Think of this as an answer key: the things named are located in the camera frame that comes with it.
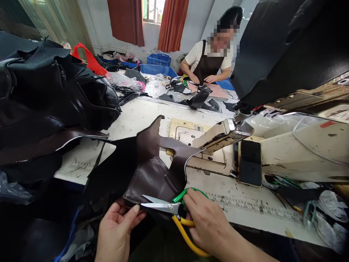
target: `work table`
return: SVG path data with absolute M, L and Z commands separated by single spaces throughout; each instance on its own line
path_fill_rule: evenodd
M 110 134 L 110 140 L 136 136 L 159 115 L 165 116 L 165 119 L 161 120 L 159 130 L 159 134 L 165 137 L 169 135 L 172 118 L 213 126 L 233 117 L 232 112 L 222 114 L 203 109 L 192 110 L 188 106 L 147 97 L 130 101 L 122 106 L 122 111 L 120 117 L 104 131 Z M 101 142 L 81 138 L 80 145 L 63 156 L 62 167 L 55 177 L 85 185 L 102 147 Z M 100 162 L 114 150 L 115 146 L 106 143 Z M 171 165 L 166 149 L 160 148 L 160 157 L 168 167 Z M 229 222 L 325 246 L 315 229 L 305 230 L 302 215 L 285 206 L 266 187 L 247 186 L 233 177 L 224 175 L 205 175 L 203 171 L 190 167 L 186 168 L 186 172 L 187 186 L 203 190 L 212 201 L 223 208 Z

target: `orange curtain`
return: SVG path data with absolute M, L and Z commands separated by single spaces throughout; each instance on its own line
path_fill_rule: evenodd
M 108 0 L 113 36 L 144 46 L 142 0 Z
M 158 49 L 179 51 L 189 0 L 166 0 L 161 21 Z

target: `blue plastic crate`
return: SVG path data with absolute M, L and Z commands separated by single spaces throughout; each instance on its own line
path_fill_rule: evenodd
M 172 78 L 178 76 L 172 67 L 165 65 L 141 64 L 141 72 L 150 75 L 163 74 Z
M 153 64 L 157 66 L 170 66 L 171 58 L 168 55 L 162 53 L 151 54 L 147 57 L 147 64 Z
M 222 81 L 217 81 L 216 83 L 219 84 L 220 87 L 223 88 L 223 89 L 227 89 L 227 90 L 232 90 L 232 91 L 234 91 L 234 87 L 233 87 L 232 84 L 230 83 L 229 78 L 224 79 L 224 80 L 222 80 Z
M 108 60 L 108 59 L 104 59 L 102 57 L 100 57 L 100 59 L 105 63 L 117 64 L 119 62 L 118 59 Z M 137 66 L 137 64 L 133 64 L 133 63 L 123 62 L 123 61 L 122 61 L 122 63 L 124 66 L 129 66 L 130 68 L 135 68 Z

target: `ruler marking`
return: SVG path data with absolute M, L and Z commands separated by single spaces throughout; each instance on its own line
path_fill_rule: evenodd
M 94 164 L 74 159 L 69 168 L 75 171 L 91 172 L 94 166 Z
M 300 214 L 295 214 L 294 212 L 288 210 L 281 210 L 273 207 L 261 206 L 257 203 L 237 199 L 234 197 L 221 196 L 207 191 L 204 192 L 212 201 L 225 207 L 238 208 L 248 212 L 268 215 L 279 219 L 287 219 L 289 221 L 302 224 L 302 216 Z

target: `black hair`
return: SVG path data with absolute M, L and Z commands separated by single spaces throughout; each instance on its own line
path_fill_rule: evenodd
M 239 28 L 241 20 L 242 8 L 237 6 L 230 7 L 217 21 L 217 32 L 219 33 L 222 29 Z

